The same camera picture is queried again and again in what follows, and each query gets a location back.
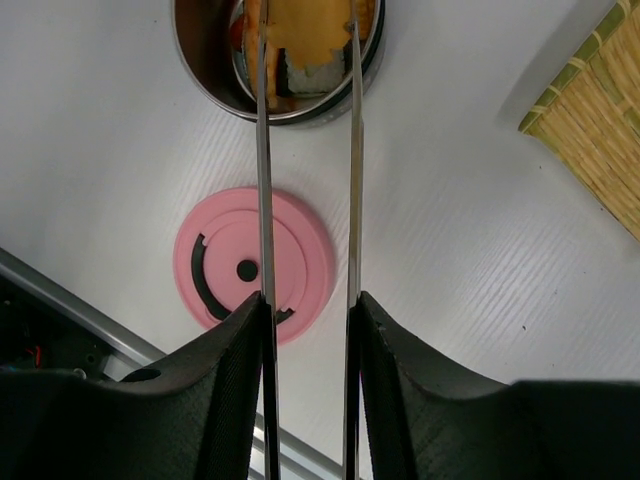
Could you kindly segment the orange flower-shaped food toy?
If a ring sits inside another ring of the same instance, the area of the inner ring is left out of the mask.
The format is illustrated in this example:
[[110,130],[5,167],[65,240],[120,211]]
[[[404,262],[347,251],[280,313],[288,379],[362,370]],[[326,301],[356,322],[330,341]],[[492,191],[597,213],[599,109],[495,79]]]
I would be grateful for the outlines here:
[[274,0],[268,2],[267,39],[285,49],[296,68],[329,63],[351,38],[348,1]]

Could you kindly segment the sushi roll toy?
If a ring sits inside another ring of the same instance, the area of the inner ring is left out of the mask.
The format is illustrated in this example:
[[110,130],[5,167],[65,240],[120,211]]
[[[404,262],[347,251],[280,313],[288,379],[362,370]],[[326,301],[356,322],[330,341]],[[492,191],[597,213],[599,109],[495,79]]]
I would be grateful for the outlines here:
[[276,92],[282,97],[295,98],[326,95],[342,83],[345,74],[343,50],[334,50],[329,63],[297,68],[291,61],[289,51],[281,49],[276,75]]

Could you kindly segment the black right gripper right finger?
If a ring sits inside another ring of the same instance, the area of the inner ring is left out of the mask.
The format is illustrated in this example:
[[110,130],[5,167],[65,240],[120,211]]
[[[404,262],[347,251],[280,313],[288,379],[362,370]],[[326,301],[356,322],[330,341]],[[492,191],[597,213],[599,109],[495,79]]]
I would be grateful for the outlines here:
[[377,479],[635,479],[639,386],[503,384],[429,346],[369,294],[361,380]]

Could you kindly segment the salmon-coloured fish food toy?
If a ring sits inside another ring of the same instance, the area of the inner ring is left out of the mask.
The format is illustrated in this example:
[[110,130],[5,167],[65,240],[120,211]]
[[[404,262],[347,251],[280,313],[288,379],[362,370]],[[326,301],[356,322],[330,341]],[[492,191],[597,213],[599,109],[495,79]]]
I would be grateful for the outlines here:
[[265,96],[267,108],[270,113],[278,113],[281,110],[280,98],[277,94],[277,74],[279,64],[279,49],[269,39],[269,19],[265,20],[265,62],[264,67],[259,66],[259,52],[262,50],[260,30],[262,25],[263,3],[268,1],[245,0],[243,2],[244,24],[242,47],[245,57],[246,73],[252,95],[257,97],[257,74],[264,71],[266,78]]

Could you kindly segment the round steel lunch bowl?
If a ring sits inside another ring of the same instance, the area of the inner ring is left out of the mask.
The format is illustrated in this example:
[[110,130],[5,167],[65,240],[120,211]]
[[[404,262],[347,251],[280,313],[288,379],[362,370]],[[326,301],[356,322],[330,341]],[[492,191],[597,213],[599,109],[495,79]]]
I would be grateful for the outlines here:
[[[257,120],[254,89],[243,49],[243,1],[173,1],[177,49],[194,83],[217,106],[243,120]],[[363,88],[368,89],[384,54],[386,3],[364,1],[360,48]],[[267,86],[277,103],[270,110],[274,126],[319,126],[351,107],[352,45],[346,44],[323,66],[297,69],[287,50],[276,57]]]

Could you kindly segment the round yellow waffle toy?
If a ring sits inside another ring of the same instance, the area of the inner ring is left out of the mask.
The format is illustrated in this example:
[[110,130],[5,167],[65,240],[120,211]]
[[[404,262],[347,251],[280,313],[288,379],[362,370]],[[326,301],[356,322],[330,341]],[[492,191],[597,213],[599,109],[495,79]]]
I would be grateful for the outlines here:
[[375,16],[375,1],[356,0],[355,13],[359,27],[359,39],[361,42],[365,42],[369,38],[371,30],[373,28],[373,21]]

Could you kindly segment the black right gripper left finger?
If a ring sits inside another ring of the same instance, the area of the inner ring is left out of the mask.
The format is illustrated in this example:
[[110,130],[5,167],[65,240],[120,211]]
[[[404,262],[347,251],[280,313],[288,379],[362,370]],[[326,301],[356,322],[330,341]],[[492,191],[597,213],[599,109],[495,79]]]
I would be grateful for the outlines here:
[[5,479],[243,479],[262,348],[261,302],[119,382],[1,377]]

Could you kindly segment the red fried chicken toy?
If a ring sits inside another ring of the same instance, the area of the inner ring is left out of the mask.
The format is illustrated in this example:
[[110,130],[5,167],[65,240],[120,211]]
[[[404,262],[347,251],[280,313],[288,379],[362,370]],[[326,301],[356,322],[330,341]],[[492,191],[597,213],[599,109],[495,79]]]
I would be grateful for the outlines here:
[[245,15],[240,14],[231,24],[229,29],[230,43],[233,49],[241,52],[244,39]]

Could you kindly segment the pink round lid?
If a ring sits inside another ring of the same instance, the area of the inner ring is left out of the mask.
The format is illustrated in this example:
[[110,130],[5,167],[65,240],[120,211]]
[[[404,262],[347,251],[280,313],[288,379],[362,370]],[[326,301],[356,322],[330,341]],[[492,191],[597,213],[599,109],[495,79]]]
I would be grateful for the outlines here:
[[[298,197],[273,193],[277,340],[308,330],[336,281],[335,251],[320,217]],[[261,287],[258,192],[217,192],[187,215],[176,237],[173,272],[179,295],[206,329],[224,322]]]

